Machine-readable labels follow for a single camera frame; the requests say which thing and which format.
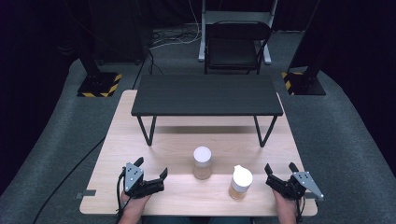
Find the black chair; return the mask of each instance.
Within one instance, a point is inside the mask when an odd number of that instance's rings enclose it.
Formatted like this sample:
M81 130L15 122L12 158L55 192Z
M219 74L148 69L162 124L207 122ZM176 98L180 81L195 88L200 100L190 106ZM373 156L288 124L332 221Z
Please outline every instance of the black chair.
M261 21L219 21L206 26L205 74L208 69L256 70L272 33Z

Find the gray carpet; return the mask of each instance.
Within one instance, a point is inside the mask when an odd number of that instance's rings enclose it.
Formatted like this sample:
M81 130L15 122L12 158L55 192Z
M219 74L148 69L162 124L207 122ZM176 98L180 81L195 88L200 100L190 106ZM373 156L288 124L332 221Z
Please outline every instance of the gray carpet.
M276 33L269 41L271 76L287 113L304 168L311 172L327 201L304 223L395 223L395 178L343 90L328 76L318 78L327 95L289 96L281 78L302 34ZM164 75L197 75L199 42L153 49ZM15 179L0 198L0 223L32 223L73 167L105 136L120 96L133 87L140 65L106 63L102 71L123 74L112 97L82 98L77 91L85 78L80 61L70 67L64 91L52 117ZM140 76L148 76L150 60ZM161 76L153 66L153 75ZM77 199L90 180L101 145L64 181L46 204L37 223L114 223L113 216L87 216ZM257 224L277 223L275 217L255 217Z

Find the human arm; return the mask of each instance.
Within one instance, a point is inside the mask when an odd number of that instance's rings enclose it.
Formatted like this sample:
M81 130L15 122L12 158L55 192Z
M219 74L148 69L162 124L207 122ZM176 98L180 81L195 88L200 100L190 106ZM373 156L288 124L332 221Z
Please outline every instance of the human arm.
M280 193L273 189L276 200L277 219L280 224L296 224L297 207L296 202L285 199Z
M140 199L131 199L129 200L129 196L122 192L120 198L121 203L126 204L123 208L122 217L119 221L119 224L136 224L140 217L143 214L146 203L148 202L151 195L140 198Z

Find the yellow black hazard tape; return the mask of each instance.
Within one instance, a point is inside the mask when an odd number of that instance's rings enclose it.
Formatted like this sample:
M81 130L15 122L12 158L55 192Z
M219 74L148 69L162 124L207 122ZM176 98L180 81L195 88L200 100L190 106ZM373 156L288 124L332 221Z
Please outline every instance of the yellow black hazard tape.
M303 73L293 73L294 75L303 75ZM294 90L290 82L290 78L288 76L288 73L283 72L282 73L283 81L285 82L286 85L286 90L288 91L289 95L294 95Z
M116 75L114 78L114 82L111 84L111 86L106 90L106 91L82 91L78 93L78 96L82 97L109 97L114 94L116 91L117 87L119 86L120 79L122 77L122 74Z

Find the cup lid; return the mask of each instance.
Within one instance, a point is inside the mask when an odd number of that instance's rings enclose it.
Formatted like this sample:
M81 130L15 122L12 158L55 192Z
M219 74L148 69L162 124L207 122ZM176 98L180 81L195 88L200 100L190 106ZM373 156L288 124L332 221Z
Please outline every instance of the cup lid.
M247 188L253 181L253 174L241 165L237 165L234 167L233 181L238 187Z
M207 147L198 147L194 150L194 158L198 162L207 162L212 157L212 152Z

